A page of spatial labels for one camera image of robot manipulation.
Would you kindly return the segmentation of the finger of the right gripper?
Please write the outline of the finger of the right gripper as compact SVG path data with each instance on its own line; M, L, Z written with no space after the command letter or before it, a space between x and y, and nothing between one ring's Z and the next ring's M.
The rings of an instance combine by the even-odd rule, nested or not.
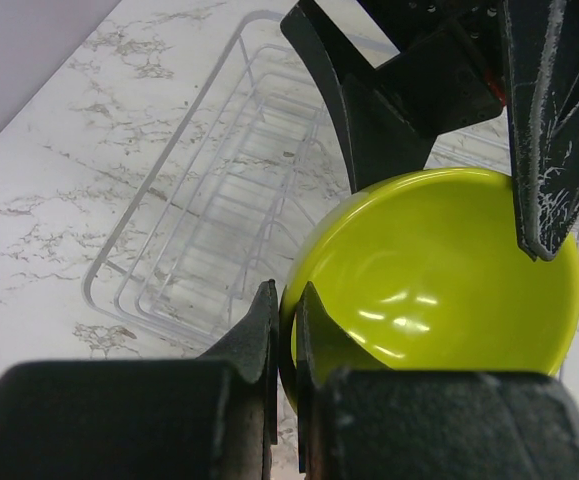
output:
M363 1L398 53L372 66L314 1L280 28L331 117L350 189L424 168L438 136L500 114L495 1Z
M503 1L519 247L551 261L579 217L579 1Z

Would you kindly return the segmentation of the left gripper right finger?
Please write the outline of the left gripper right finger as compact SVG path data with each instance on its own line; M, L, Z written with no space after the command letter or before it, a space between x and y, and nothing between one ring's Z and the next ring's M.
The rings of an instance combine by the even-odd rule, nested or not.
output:
M579 411L529 372L392 370L297 306L299 467L309 479L579 479Z

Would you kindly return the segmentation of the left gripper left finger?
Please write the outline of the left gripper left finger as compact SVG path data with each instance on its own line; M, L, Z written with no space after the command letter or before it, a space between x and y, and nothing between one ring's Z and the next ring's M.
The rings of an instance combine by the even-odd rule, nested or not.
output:
M278 298L193 359L41 361L0 377L0 479L266 479Z

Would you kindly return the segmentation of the white wire dish rack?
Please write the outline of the white wire dish rack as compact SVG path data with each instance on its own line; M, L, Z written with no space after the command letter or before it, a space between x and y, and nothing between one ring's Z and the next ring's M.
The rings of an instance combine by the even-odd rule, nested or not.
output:
M363 1L314 2L372 66L397 55ZM500 30L503 1L495 2ZM290 10L257 10L238 24L86 274L93 309L206 349L245 314L261 282L274 280L281 302L310 232L377 184L351 191L323 97L281 31ZM482 168L512 181L509 138L500 30L499 116L438 136L424 168L406 174ZM569 234L579 250L579 217ZM554 376L579 405L579 321Z

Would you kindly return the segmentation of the lime green bowl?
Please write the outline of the lime green bowl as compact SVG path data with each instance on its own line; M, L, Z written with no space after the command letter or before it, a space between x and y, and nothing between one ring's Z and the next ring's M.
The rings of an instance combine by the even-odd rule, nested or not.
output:
M579 250L534 260L516 239L512 181L440 168L361 190L310 232L280 302L280 377L298 401L298 302L313 285L365 353L405 370L554 375L579 321Z

